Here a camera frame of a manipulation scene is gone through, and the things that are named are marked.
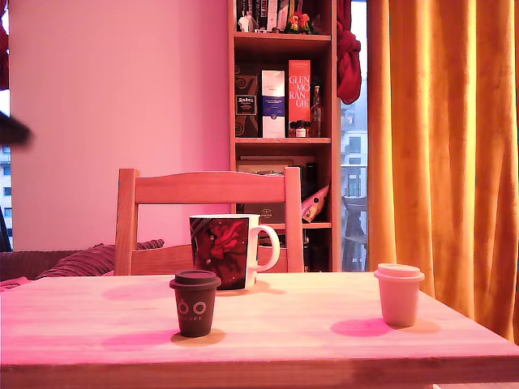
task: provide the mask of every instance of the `glass bottle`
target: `glass bottle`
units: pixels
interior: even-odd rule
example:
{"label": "glass bottle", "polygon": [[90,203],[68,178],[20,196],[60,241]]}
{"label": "glass bottle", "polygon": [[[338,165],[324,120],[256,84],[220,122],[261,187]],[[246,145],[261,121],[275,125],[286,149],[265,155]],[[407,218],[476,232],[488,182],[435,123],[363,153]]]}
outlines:
{"label": "glass bottle", "polygon": [[321,105],[321,95],[319,93],[319,85],[314,89],[314,104],[311,106],[311,136],[320,138],[321,124],[323,121],[323,106]]}
{"label": "glass bottle", "polygon": [[289,124],[289,138],[295,138],[295,127],[296,127],[296,122],[290,122],[290,124]]}

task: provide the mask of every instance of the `coffee cup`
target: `coffee cup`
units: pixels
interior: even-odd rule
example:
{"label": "coffee cup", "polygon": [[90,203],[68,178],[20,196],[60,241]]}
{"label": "coffee cup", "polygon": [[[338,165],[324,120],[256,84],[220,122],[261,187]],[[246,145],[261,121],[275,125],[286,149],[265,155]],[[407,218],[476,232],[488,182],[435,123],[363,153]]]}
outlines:
{"label": "coffee cup", "polygon": [[175,290],[180,335],[195,338],[211,332],[214,301],[220,283],[214,273],[201,270],[181,271],[169,282]]}
{"label": "coffee cup", "polygon": [[[244,289],[255,284],[256,272],[273,267],[280,254],[279,238],[271,227],[260,225],[260,215],[222,214],[190,217],[191,247],[195,269],[214,272],[219,289]],[[265,232],[272,253],[258,264],[258,234]]]}
{"label": "coffee cup", "polygon": [[389,326],[410,327],[418,315],[418,292],[425,279],[420,269],[395,263],[380,263],[379,279],[382,317]]}

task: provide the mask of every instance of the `cup lid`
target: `cup lid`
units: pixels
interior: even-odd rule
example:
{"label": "cup lid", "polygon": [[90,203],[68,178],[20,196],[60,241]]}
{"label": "cup lid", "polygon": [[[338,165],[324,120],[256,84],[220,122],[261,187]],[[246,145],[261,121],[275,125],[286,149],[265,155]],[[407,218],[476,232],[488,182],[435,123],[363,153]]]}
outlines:
{"label": "cup lid", "polygon": [[415,277],[420,274],[420,269],[415,266],[396,263],[379,263],[378,273],[393,277]]}
{"label": "cup lid", "polygon": [[186,270],[175,274],[175,278],[169,282],[173,289],[202,290],[217,288],[221,280],[212,271]]}

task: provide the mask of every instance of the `mug handle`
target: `mug handle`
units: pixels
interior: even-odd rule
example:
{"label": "mug handle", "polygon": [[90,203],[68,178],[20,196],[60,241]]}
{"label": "mug handle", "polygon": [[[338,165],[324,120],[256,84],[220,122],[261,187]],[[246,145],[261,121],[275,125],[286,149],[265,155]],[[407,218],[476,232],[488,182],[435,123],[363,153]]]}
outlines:
{"label": "mug handle", "polygon": [[279,253],[280,253],[280,247],[279,247],[279,237],[277,237],[276,231],[272,227],[269,227],[267,225],[258,225],[257,227],[254,227],[251,229],[251,235],[255,233],[256,235],[260,233],[260,231],[265,231],[270,238],[270,242],[272,243],[272,255],[270,256],[270,259],[267,263],[264,265],[255,265],[251,266],[251,270],[256,271],[265,271],[270,269],[272,266],[274,266],[277,263],[277,260],[279,259]]}

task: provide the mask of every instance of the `white cup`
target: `white cup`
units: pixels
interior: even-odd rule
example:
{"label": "white cup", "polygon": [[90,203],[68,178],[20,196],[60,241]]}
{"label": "white cup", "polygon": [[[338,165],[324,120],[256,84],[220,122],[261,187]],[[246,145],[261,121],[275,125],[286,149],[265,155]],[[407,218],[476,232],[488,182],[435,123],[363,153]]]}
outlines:
{"label": "white cup", "polygon": [[382,317],[389,326],[410,327],[418,315],[418,292],[425,279],[414,266],[381,263],[375,271],[379,279]]}

